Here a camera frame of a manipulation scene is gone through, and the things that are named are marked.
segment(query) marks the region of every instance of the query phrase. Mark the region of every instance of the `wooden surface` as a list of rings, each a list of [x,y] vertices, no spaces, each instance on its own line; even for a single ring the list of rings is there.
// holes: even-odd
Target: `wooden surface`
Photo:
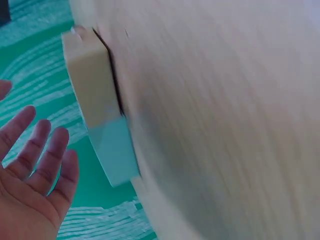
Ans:
[[[307,3],[88,4],[159,239],[319,239],[320,35]]]

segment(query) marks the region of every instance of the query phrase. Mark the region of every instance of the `patterned rug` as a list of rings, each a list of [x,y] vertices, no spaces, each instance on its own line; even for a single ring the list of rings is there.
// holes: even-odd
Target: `patterned rug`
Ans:
[[[64,126],[77,150],[80,180],[59,240],[156,240],[131,183],[112,188],[86,134],[65,67],[61,33],[73,25],[68,0],[10,0],[12,22],[0,28],[0,79],[13,82],[0,104],[0,126],[34,105],[36,120],[3,161],[22,148],[39,119]]]

